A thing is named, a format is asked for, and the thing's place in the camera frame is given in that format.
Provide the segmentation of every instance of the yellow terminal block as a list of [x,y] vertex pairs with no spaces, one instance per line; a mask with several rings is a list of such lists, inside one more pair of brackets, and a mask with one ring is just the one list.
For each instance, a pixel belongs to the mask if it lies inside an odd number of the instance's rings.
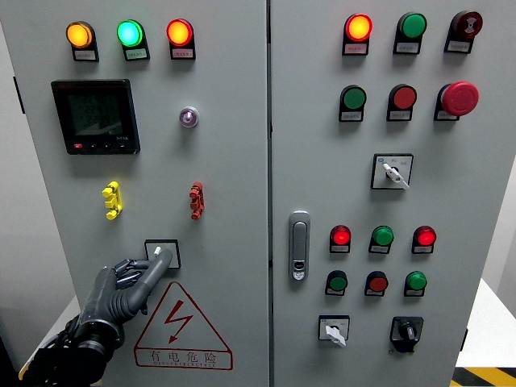
[[106,208],[110,211],[106,214],[106,218],[109,220],[115,219],[122,212],[122,196],[120,194],[120,185],[117,181],[112,181],[102,191],[102,196],[106,198],[104,202]]

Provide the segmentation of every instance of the red terminal block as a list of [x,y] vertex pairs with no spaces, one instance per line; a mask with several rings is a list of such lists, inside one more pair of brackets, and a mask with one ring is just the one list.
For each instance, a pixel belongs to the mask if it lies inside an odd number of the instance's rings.
[[195,181],[190,189],[190,199],[192,202],[190,203],[190,209],[192,212],[192,220],[199,220],[204,213],[204,193],[202,192],[202,183],[200,181]]

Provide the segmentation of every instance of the yellow indicator light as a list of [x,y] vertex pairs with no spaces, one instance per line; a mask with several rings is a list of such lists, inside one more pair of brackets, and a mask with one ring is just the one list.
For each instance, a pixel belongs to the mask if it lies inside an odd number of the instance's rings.
[[346,35],[356,42],[366,40],[372,31],[372,20],[365,14],[355,14],[346,22]]
[[75,48],[86,48],[94,39],[92,28],[85,22],[74,22],[66,28],[66,39]]
[[175,19],[167,26],[167,37],[176,46],[186,46],[193,37],[194,30],[184,19]]

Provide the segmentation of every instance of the gray metal panel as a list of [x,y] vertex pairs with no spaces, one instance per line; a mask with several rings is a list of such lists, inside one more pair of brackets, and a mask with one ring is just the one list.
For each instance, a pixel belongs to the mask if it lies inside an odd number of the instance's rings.
[[[104,385],[267,385],[265,2],[5,1],[0,11],[79,302],[102,266],[144,258],[145,239],[178,239],[182,267],[170,277],[234,356],[232,371],[137,368],[133,346],[149,320],[139,315],[126,325],[126,344],[109,363]],[[116,27],[130,18],[144,26],[150,61],[123,59]],[[175,18],[193,25],[194,62],[169,58],[165,28]],[[96,31],[98,64],[72,59],[65,28],[77,20]],[[65,151],[50,82],[103,78],[131,80],[142,146],[137,156]],[[185,106],[201,115],[194,129],[179,125]],[[120,183],[124,200],[113,222],[101,195],[111,180]],[[203,183],[206,199],[196,223],[188,197],[195,181]],[[150,312],[168,283],[155,289]]]
[[[449,23],[477,10],[484,27],[467,56],[443,54]],[[393,56],[399,18],[423,13],[428,28],[418,56]],[[509,1],[312,2],[272,4],[274,376],[276,385],[445,386],[450,384],[516,149],[513,82],[516,3]],[[364,12],[374,30],[369,55],[341,57],[348,16]],[[434,123],[447,83],[477,85],[477,108],[457,123]],[[413,120],[387,123],[389,91],[418,91]],[[342,89],[368,94],[362,123],[339,123]],[[414,154],[410,190],[371,191],[377,152]],[[310,212],[310,276],[293,283],[288,219]],[[331,228],[352,231],[350,254],[330,256]],[[391,253],[369,255],[372,230],[395,233]],[[414,230],[437,232],[431,256],[412,256]],[[327,274],[346,272],[343,298],[324,295]],[[384,271],[383,298],[366,298],[366,276]],[[429,281],[424,298],[404,298],[413,270]],[[320,314],[349,314],[346,348],[318,341]],[[415,353],[389,354],[394,316],[424,318]]]

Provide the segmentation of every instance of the robotic hand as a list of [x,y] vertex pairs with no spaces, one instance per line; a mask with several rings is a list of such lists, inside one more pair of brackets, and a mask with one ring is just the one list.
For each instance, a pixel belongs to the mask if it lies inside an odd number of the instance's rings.
[[87,386],[100,380],[123,344],[123,324],[139,310],[147,314],[147,298],[170,265],[172,253],[156,250],[155,256],[103,268],[82,312],[35,354],[23,385]]

